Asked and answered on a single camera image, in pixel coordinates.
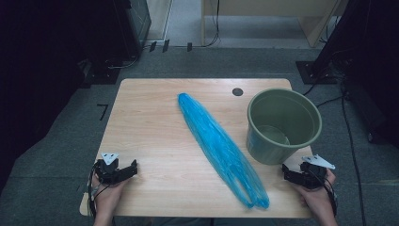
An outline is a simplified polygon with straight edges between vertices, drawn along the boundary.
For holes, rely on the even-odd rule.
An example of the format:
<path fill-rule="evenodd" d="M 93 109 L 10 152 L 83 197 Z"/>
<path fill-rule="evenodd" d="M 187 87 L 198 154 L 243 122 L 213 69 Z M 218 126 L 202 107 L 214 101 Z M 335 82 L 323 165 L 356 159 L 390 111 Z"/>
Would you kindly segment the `person's right hand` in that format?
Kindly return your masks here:
<path fill-rule="evenodd" d="M 324 188 L 309 190 L 298 185 L 293 185 L 293 188 L 302 196 L 316 218 L 333 218 L 333 208 Z"/>

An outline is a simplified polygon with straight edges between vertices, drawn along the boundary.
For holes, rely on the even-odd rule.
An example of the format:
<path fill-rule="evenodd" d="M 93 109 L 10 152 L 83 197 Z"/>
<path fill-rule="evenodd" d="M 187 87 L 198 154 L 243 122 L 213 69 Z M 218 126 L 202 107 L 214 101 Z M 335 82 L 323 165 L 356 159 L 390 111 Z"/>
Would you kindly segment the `dark equipment cabinet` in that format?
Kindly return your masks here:
<path fill-rule="evenodd" d="M 152 23 L 147 0 L 113 0 L 121 32 L 122 55 L 138 58 Z"/>

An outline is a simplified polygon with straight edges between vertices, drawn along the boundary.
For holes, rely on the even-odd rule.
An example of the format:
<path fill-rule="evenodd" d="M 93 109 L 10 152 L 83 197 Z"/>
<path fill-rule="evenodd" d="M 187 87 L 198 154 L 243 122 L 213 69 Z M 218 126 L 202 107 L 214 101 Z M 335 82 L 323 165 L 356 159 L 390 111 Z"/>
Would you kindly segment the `blue plastic bag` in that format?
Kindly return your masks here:
<path fill-rule="evenodd" d="M 247 208 L 267 209 L 269 198 L 258 174 L 217 120 L 187 93 L 178 95 L 178 105 L 190 132 L 234 196 Z"/>

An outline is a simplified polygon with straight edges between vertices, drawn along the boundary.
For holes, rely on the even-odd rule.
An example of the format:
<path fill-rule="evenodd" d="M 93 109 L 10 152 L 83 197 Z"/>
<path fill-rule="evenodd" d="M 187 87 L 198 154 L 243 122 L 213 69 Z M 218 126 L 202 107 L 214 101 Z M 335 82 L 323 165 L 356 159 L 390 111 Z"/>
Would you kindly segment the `green plastic bucket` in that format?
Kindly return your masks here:
<path fill-rule="evenodd" d="M 266 89 L 247 107 L 247 150 L 258 162 L 282 164 L 319 138 L 323 123 L 317 107 L 290 89 Z"/>

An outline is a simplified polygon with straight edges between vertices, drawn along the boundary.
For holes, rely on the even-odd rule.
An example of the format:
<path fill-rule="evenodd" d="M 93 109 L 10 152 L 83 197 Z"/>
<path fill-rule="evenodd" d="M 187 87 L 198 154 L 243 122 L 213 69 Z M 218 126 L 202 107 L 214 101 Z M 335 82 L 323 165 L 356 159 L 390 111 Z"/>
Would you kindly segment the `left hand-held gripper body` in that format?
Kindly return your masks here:
<path fill-rule="evenodd" d="M 117 153 L 102 153 L 102 158 L 95 164 L 95 172 L 101 184 L 116 185 L 124 181 Z"/>

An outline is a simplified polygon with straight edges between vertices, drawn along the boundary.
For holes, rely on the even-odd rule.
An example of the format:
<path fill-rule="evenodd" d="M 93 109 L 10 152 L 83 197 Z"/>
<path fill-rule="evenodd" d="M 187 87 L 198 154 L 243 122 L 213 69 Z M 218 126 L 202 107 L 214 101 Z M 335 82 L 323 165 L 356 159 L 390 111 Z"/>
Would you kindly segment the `person's left hand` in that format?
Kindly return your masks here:
<path fill-rule="evenodd" d="M 120 201 L 120 196 L 128 180 L 113 186 L 102 185 L 97 178 L 93 179 L 92 185 L 98 188 L 95 194 L 96 218 L 112 218 Z"/>

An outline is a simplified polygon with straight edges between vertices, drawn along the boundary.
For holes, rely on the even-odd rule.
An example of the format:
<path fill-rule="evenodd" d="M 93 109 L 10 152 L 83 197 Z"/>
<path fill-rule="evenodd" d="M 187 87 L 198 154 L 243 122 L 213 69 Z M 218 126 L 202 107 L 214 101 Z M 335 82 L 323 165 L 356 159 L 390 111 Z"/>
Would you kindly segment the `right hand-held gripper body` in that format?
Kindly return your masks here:
<path fill-rule="evenodd" d="M 303 163 L 300 165 L 304 175 L 303 186 L 315 189 L 325 184 L 327 169 L 334 170 L 335 166 L 320 155 L 302 156 Z"/>

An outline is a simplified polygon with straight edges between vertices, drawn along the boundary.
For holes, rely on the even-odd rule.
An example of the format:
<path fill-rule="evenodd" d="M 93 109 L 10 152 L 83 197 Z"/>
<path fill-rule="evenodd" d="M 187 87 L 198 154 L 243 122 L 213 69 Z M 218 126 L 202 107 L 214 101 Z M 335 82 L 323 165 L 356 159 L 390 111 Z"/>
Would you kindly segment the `black angled floor tape mark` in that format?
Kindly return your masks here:
<path fill-rule="evenodd" d="M 107 109 L 108 109 L 109 105 L 108 104 L 96 104 L 96 106 L 100 107 L 103 110 L 102 114 L 101 114 L 101 117 L 99 118 L 99 121 L 102 121 L 104 119 L 104 116 L 105 116 L 105 114 L 107 112 Z"/>

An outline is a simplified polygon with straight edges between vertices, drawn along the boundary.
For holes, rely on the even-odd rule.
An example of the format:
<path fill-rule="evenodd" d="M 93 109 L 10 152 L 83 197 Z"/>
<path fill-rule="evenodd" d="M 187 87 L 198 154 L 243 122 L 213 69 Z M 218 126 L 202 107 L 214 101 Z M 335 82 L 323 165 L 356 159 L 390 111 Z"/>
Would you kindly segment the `pale floor tape strip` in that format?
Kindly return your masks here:
<path fill-rule="evenodd" d="M 399 186 L 399 179 L 379 180 L 373 182 L 362 182 L 362 185 L 367 186 Z"/>

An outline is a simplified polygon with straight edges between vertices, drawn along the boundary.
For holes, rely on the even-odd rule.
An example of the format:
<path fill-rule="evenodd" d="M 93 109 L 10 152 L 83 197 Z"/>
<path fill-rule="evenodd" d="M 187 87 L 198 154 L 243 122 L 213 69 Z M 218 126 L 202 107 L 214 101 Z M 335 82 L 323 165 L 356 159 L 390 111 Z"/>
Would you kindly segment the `black stand base plate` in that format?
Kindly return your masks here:
<path fill-rule="evenodd" d="M 316 68 L 314 61 L 297 61 L 295 65 L 305 85 L 336 84 L 336 79 L 329 66 Z"/>
<path fill-rule="evenodd" d="M 79 62 L 77 66 L 85 76 L 82 84 L 85 88 L 89 88 L 91 85 L 114 85 L 120 73 L 119 69 L 99 67 L 88 59 Z"/>

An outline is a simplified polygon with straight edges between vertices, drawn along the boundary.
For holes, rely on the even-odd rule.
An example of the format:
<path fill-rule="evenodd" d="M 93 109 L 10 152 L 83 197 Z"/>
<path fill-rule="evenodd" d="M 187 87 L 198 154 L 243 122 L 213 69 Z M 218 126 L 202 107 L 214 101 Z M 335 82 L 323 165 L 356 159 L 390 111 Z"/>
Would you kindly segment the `white panel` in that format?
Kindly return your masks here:
<path fill-rule="evenodd" d="M 163 40 L 168 30 L 172 0 L 147 0 L 152 20 L 147 40 Z"/>

